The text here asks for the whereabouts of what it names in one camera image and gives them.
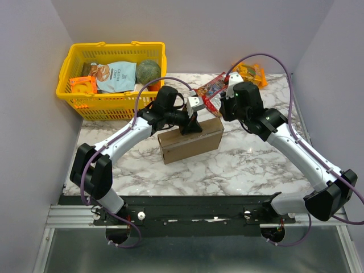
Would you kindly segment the brown cardboard express box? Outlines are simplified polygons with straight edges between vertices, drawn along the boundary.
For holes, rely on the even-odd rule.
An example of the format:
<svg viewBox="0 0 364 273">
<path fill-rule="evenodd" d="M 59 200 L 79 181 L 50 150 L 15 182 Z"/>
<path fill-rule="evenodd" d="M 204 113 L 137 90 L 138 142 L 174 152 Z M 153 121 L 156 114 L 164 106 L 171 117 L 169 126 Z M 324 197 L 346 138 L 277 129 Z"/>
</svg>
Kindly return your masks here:
<svg viewBox="0 0 364 273">
<path fill-rule="evenodd" d="M 224 126 L 219 118 L 201 122 L 202 132 L 181 135 L 179 129 L 158 135 L 164 164 L 170 164 L 219 148 Z"/>
</svg>

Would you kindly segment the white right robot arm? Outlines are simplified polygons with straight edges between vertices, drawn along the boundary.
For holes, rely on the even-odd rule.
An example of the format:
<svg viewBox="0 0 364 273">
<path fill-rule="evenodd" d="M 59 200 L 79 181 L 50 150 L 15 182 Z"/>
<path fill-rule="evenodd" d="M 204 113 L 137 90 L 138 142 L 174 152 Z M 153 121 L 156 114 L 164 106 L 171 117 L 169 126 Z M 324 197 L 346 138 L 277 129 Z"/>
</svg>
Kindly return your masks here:
<svg viewBox="0 0 364 273">
<path fill-rule="evenodd" d="M 310 146 L 277 109 L 265 108 L 259 88 L 239 82 L 220 94 L 220 113 L 225 121 L 238 120 L 242 127 L 278 149 L 310 182 L 313 192 L 276 193 L 262 208 L 262 217 L 276 222 L 288 213 L 309 213 L 328 221 L 351 198 L 358 176 L 341 170 Z"/>
</svg>

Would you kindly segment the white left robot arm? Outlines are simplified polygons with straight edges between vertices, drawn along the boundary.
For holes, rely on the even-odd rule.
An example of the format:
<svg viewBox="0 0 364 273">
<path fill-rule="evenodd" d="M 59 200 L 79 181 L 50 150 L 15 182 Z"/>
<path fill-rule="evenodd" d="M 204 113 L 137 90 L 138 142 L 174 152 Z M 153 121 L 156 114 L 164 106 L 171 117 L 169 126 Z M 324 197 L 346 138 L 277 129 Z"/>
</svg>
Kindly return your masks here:
<svg viewBox="0 0 364 273">
<path fill-rule="evenodd" d="M 77 149 L 70 180 L 82 194 L 87 193 L 107 209 L 106 217 L 111 223 L 119 225 L 126 218 L 126 203 L 112 188 L 113 163 L 157 131 L 178 126 L 181 135 L 202 132 L 197 121 L 197 112 L 204 108 L 202 98 L 188 97 L 176 106 L 176 98 L 181 96 L 175 88 L 163 86 L 125 127 L 102 142 L 93 146 L 84 143 Z"/>
</svg>

